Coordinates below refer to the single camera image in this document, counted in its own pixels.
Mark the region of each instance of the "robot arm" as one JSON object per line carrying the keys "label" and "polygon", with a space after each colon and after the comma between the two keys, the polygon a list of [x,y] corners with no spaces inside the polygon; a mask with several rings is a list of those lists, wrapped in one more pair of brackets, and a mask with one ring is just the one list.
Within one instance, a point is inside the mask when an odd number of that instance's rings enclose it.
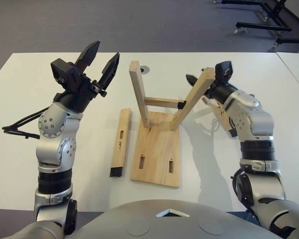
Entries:
{"label": "robot arm", "polygon": [[206,96],[222,104],[235,124],[241,145],[234,191],[262,227],[282,238],[299,239],[299,205],[286,200],[275,159],[273,119],[256,98],[228,83],[233,73],[231,62],[217,64],[215,70],[216,80]]}
{"label": "robot arm", "polygon": [[[63,238],[75,230],[77,202],[71,199],[71,177],[76,151],[76,132],[83,111],[90,101],[98,94],[103,97],[106,95],[105,90],[115,76],[120,58],[117,53],[103,69],[101,79],[91,81],[83,72],[93,62],[99,45],[99,41],[91,43],[75,63],[67,63],[60,58],[53,61],[53,76],[65,91],[57,93],[53,104],[45,111],[2,128],[5,133],[39,139],[36,148],[39,176],[38,188],[35,191],[34,223],[20,231],[15,238],[23,238],[23,234],[33,232],[37,235],[42,234],[42,238]],[[18,126],[36,118],[39,118],[40,135],[17,129]]]}

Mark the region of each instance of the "black metal frame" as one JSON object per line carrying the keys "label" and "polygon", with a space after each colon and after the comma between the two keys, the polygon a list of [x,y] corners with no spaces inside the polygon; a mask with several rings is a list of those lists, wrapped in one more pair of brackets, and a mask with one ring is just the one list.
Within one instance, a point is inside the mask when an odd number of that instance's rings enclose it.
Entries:
{"label": "black metal frame", "polygon": [[274,48],[283,44],[283,43],[299,43],[299,38],[292,38],[292,37],[279,37],[277,38],[275,44],[274,44]]}
{"label": "black metal frame", "polygon": [[267,17],[265,20],[269,20],[270,18],[277,24],[277,26],[273,25],[265,25],[265,24],[255,24],[249,22],[237,22],[236,29],[241,27],[246,28],[255,28],[255,29],[266,29],[266,30],[274,30],[274,31],[291,31],[290,28],[280,17],[279,13],[285,6],[285,2],[287,0],[281,0],[278,2],[274,8],[271,8],[266,2],[263,1],[244,1],[244,0],[223,0],[222,4],[241,4],[241,5],[258,5],[260,6],[266,13]]}

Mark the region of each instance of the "wooden board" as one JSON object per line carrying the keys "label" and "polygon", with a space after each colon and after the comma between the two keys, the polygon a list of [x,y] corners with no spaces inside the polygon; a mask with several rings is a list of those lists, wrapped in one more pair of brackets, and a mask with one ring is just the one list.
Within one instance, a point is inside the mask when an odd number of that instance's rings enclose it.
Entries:
{"label": "wooden board", "polygon": [[170,130],[176,130],[180,123],[185,119],[191,109],[199,101],[199,99],[204,95],[206,90],[215,80],[215,71],[213,68],[207,67],[199,76],[193,88],[190,90],[186,97],[186,104],[184,108],[178,110],[172,121],[170,122]]}
{"label": "wooden board", "polygon": [[121,177],[128,145],[131,109],[122,109],[116,133],[110,177]]}
{"label": "wooden board", "polygon": [[136,100],[141,113],[141,118],[143,125],[148,127],[150,125],[150,120],[148,117],[148,107],[145,105],[145,89],[143,84],[143,78],[141,74],[140,63],[138,61],[131,61],[129,69],[132,85],[134,88]]}
{"label": "wooden board", "polygon": [[173,114],[149,112],[140,124],[131,180],[179,187],[179,129],[169,130]]}
{"label": "wooden board", "polygon": [[145,97],[144,100],[145,100],[145,105],[147,106],[159,106],[159,107],[175,108],[175,109],[177,109],[179,105],[185,103],[185,101],[153,98],[153,97]]}

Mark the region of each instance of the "circular hole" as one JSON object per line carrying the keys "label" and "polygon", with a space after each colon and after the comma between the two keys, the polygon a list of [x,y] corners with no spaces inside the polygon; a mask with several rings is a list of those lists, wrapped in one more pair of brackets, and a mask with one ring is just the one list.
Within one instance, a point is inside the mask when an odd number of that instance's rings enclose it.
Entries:
{"label": "circular hole", "polygon": [[140,66],[142,75],[147,74],[150,72],[150,68],[148,66]]}

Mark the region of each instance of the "gray floor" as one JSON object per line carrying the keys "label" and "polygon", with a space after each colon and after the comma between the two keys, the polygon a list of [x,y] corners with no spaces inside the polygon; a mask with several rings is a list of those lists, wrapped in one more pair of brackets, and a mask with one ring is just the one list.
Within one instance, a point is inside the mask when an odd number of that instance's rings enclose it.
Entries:
{"label": "gray floor", "polygon": [[[14,52],[79,52],[100,40],[101,52],[267,52],[277,34],[237,21],[263,22],[257,6],[221,0],[0,0],[0,68]],[[285,36],[299,37],[299,23]],[[299,44],[278,51],[296,52]]]}

